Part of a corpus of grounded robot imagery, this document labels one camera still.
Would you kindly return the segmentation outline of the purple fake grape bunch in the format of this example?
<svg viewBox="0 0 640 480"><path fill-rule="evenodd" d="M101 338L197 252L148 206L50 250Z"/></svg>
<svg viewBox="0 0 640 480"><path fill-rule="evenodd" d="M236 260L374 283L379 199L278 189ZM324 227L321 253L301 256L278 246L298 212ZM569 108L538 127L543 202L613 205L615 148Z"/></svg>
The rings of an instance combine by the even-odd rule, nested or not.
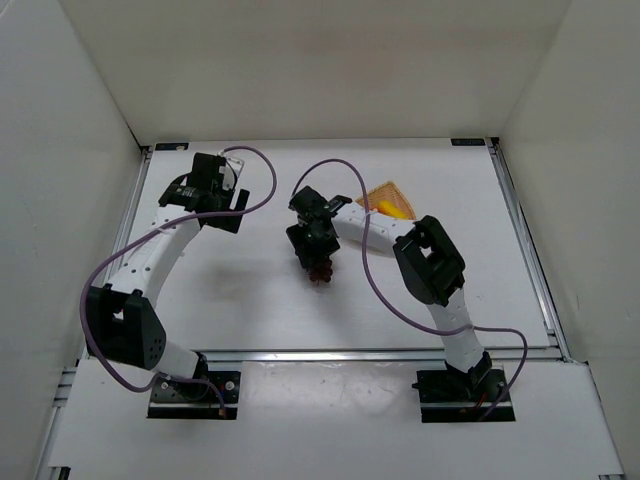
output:
<svg viewBox="0 0 640 480"><path fill-rule="evenodd" d="M333 276L333 262L331 259L326 258L322 261L319 261L313 264L307 270L308 278L311 282L320 284L320 283L329 283Z"/></svg>

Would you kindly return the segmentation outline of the yellow fake lemon fruit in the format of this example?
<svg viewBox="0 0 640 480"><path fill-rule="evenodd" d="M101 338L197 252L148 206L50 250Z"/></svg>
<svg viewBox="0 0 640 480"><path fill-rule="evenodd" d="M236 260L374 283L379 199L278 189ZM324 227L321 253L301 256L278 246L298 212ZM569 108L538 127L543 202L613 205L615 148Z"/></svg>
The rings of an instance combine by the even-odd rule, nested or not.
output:
<svg viewBox="0 0 640 480"><path fill-rule="evenodd" d="M394 205L390 201L386 201L386 200L380 201L376 206L376 210L381 214L384 214L386 216L389 216L395 219L401 219L401 220L409 219L409 215L407 213L403 212L400 208L398 208L396 205Z"/></svg>

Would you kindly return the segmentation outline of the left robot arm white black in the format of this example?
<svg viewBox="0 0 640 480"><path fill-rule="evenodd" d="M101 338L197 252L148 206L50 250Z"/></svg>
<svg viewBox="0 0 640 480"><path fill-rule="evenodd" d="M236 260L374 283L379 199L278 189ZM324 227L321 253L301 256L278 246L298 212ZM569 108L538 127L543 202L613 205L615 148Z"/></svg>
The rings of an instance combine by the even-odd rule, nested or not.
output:
<svg viewBox="0 0 640 480"><path fill-rule="evenodd" d="M105 286L89 289L87 323L106 360L178 378L191 379L202 371L196 352L167 339L155 307L169 273L202 228L236 233L241 218L166 224L194 213L243 210L249 192L236 188L243 168L240 159L196 153L191 171L173 180L158 200L149 227L155 236L135 247Z"/></svg>

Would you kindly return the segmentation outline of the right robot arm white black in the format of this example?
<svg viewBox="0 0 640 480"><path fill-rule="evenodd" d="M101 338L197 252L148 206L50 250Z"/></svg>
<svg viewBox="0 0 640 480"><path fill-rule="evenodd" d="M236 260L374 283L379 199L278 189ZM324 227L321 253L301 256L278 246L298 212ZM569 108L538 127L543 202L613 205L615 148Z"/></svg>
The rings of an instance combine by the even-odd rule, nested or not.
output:
<svg viewBox="0 0 640 480"><path fill-rule="evenodd" d="M331 280L331 255L339 250L340 239L393 256L409 293L427 306L436 329L447 332L442 342L449 375L469 391L479 386L492 362L465 305L465 262L439 220L368 212L348 197L327 200L309 186L294 194L289 209L297 214L297 223L286 234L311 281Z"/></svg>

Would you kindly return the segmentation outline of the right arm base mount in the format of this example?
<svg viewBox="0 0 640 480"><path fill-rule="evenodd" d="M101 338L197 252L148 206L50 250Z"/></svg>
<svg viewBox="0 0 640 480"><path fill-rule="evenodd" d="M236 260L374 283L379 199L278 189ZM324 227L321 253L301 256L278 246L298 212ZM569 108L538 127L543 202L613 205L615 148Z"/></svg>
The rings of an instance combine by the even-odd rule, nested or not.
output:
<svg viewBox="0 0 640 480"><path fill-rule="evenodd" d="M514 422L516 416L509 394L487 414L506 386L503 369L490 370L472 393L450 383L446 370L418 370L412 384L419 395L423 424Z"/></svg>

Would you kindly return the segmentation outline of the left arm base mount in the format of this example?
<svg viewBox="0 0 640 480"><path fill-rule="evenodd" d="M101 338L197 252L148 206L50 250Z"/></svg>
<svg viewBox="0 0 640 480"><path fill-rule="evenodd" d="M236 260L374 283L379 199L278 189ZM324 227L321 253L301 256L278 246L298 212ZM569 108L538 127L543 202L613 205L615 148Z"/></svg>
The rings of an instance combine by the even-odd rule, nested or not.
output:
<svg viewBox="0 0 640 480"><path fill-rule="evenodd" d="M224 407L221 407L214 390L207 385L159 379L150 393L147 417L163 420L236 420L241 372L209 370L206 379L221 394Z"/></svg>

